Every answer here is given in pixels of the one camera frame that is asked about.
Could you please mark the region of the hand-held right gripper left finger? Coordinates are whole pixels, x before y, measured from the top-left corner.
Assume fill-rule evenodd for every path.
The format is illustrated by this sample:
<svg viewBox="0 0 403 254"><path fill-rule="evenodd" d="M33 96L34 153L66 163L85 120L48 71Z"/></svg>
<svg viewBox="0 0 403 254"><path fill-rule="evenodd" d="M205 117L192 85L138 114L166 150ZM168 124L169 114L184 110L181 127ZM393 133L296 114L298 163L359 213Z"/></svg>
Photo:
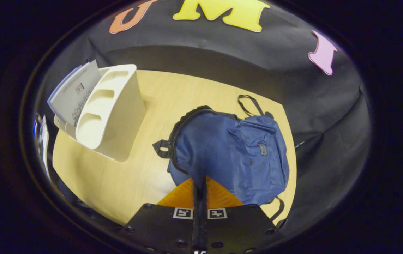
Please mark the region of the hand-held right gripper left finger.
<svg viewBox="0 0 403 254"><path fill-rule="evenodd" d="M197 188L188 179L157 204L143 204L119 232L119 236L155 254L193 254L194 195Z"/></svg>

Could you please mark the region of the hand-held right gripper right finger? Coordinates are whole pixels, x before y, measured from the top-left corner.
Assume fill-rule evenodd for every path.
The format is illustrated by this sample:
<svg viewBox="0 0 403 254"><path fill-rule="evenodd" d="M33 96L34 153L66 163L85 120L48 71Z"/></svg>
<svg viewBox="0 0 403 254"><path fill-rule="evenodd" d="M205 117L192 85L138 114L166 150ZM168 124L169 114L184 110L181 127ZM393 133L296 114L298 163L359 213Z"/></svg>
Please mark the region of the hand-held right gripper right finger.
<svg viewBox="0 0 403 254"><path fill-rule="evenodd" d="M205 178L200 188L202 254L251 254L282 238L260 206L243 205L218 182Z"/></svg>

